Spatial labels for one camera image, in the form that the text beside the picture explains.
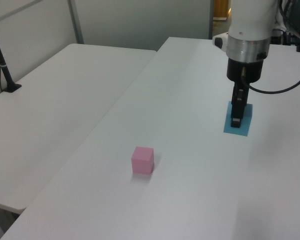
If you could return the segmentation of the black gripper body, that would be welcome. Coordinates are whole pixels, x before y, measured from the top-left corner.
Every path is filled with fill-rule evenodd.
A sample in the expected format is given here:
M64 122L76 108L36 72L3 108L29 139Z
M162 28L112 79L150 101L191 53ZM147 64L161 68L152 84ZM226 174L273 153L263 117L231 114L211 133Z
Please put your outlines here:
M230 81L244 88L245 85L242 81L243 68L245 68L244 82L248 85L257 82L260 79L262 67L263 61L245 63L228 58L226 76Z

